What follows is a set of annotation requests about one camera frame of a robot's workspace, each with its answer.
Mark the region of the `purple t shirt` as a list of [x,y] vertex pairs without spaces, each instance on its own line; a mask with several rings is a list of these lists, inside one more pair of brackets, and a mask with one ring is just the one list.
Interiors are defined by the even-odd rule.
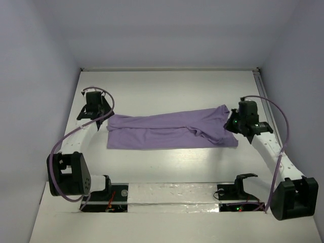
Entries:
[[107,148],[236,148],[238,140],[223,127],[228,115],[225,105],[151,116],[115,114],[108,120]]

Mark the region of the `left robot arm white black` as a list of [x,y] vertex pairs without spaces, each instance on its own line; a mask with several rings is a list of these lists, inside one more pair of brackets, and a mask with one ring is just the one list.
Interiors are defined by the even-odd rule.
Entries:
[[107,91],[94,87],[82,90],[86,104],[78,114],[74,129],[61,138],[47,158],[47,171],[51,195],[75,202],[70,196],[86,196],[91,190],[91,175],[84,152],[101,125],[114,115],[114,99],[110,105]]

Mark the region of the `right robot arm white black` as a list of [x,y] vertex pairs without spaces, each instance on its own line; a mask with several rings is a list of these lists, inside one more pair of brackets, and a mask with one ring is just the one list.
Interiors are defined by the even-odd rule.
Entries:
[[258,206],[270,210],[277,220],[313,216],[318,195],[318,182],[306,177],[285,153],[289,135],[279,145],[273,129],[267,122],[260,122],[258,107],[253,96],[242,97],[238,108],[233,109],[224,129],[241,134],[261,155],[273,178],[268,201]]

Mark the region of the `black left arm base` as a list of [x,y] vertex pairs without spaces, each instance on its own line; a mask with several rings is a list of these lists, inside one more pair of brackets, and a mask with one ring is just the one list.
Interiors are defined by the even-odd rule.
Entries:
[[128,211],[128,184],[112,184],[111,189],[91,192],[83,197],[80,210],[85,213],[126,213]]

